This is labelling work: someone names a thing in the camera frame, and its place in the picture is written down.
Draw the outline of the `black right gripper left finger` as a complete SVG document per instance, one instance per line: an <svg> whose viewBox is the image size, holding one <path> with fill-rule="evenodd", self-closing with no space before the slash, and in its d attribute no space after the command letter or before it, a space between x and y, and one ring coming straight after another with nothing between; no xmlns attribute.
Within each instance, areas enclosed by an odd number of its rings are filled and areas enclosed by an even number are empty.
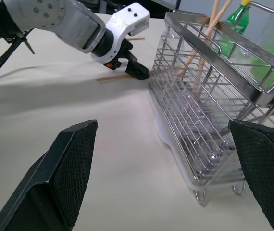
<svg viewBox="0 0 274 231"><path fill-rule="evenodd" d="M0 211L0 231L72 231L87 189L97 120L61 131Z"/></svg>

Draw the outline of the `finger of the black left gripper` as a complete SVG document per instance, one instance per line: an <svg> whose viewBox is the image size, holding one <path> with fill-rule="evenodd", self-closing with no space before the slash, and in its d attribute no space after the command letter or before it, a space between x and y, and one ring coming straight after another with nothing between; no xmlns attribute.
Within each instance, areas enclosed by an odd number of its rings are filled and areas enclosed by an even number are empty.
<svg viewBox="0 0 274 231"><path fill-rule="evenodd" d="M146 80L149 78L149 70L139 62L129 61L125 72L138 80Z"/></svg>

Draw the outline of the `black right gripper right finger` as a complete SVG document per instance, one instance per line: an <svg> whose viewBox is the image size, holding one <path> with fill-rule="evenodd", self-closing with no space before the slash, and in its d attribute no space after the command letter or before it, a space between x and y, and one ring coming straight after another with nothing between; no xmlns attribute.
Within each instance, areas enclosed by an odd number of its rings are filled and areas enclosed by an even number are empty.
<svg viewBox="0 0 274 231"><path fill-rule="evenodd" d="M240 120L228 128L245 180L274 230L274 128Z"/></svg>

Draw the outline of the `white plastic drip tray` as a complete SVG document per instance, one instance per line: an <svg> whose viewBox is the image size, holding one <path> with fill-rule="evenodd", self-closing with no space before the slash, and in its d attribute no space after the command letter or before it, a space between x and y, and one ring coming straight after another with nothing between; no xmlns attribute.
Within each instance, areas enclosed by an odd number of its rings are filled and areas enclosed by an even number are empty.
<svg viewBox="0 0 274 231"><path fill-rule="evenodd" d="M171 149L186 185L188 186L188 188L194 191L202 191L203 186L199 182L197 182L197 180L194 178L194 175L190 169L190 166L185 160L184 152L181 149L180 144L178 143L176 137L174 136L174 133L172 129L170 128L168 121L164 116L163 111L158 105L157 100L151 94L151 92L148 92L147 95L148 95L148 100L151 104L151 107L155 113L155 118L153 121L154 121L154 126L156 128L156 131L161 141L164 142L166 145L168 145L169 148Z"/></svg>

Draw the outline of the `green plastic object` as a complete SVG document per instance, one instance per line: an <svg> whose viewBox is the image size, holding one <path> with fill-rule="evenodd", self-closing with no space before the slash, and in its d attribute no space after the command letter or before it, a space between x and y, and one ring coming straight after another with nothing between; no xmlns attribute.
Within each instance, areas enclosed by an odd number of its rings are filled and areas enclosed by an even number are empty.
<svg viewBox="0 0 274 231"><path fill-rule="evenodd" d="M250 72L254 79L261 83L270 69L272 69L267 79L263 82L263 88L265 89L274 82L274 44L264 45L263 48L267 50L271 56L266 58L265 61L253 56L251 59L251 64L253 67L251 68Z"/></svg>

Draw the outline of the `green plastic bottle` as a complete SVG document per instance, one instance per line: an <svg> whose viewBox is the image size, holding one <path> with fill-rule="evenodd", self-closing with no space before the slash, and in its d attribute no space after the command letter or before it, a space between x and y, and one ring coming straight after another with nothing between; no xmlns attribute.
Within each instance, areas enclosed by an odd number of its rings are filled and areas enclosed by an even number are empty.
<svg viewBox="0 0 274 231"><path fill-rule="evenodd" d="M242 0L240 6L227 19L227 23L233 27L233 30L241 35L244 34L249 24L249 8L246 5L252 0ZM233 40L227 35L222 34L219 37L218 44L221 47L221 54L227 57L233 48Z"/></svg>

